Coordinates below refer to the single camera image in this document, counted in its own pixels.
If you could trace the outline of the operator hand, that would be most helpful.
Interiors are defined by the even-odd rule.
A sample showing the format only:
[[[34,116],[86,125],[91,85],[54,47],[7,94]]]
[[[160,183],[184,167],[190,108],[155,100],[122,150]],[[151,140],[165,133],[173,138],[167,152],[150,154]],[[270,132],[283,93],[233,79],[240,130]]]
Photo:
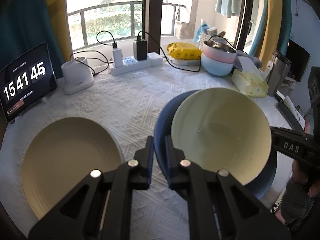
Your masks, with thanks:
[[[304,173],[296,160],[292,163],[292,176],[295,183],[302,185],[303,189],[307,190],[310,198],[315,198],[319,195],[319,179],[316,180]]]

